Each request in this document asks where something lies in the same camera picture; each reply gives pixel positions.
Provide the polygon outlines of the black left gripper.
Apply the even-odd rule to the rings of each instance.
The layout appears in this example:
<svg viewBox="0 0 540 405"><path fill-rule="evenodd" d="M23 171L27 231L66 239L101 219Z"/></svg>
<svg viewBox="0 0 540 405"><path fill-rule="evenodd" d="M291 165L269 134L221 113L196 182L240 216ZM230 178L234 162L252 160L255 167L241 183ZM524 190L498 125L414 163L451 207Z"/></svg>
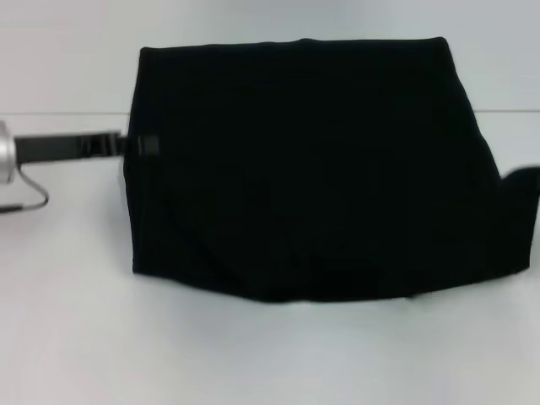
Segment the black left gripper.
<svg viewBox="0 0 540 405"><path fill-rule="evenodd" d="M159 155L159 137L128 137L119 132L15 138L18 163Z"/></svg>

